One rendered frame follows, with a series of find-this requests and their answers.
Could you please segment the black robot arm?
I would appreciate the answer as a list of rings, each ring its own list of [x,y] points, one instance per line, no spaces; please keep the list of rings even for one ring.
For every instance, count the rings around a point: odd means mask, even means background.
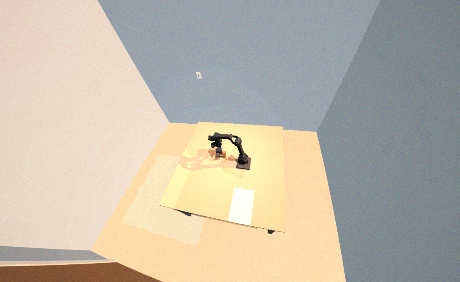
[[[232,138],[235,137],[235,142]],[[239,158],[243,164],[248,164],[248,155],[244,152],[243,147],[241,146],[241,138],[238,136],[234,136],[232,134],[220,134],[215,132],[213,136],[208,136],[208,140],[212,141],[211,146],[212,148],[216,147],[216,143],[220,143],[221,139],[228,139],[230,140],[235,146],[237,146],[239,151]],[[215,141],[215,142],[214,142]]]

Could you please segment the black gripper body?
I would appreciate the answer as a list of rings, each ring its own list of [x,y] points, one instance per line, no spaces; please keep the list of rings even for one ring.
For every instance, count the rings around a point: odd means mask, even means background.
[[[216,153],[217,152],[222,152],[222,150],[221,150],[221,142],[222,142],[222,139],[220,140],[220,143],[216,143],[216,147],[217,147]]]

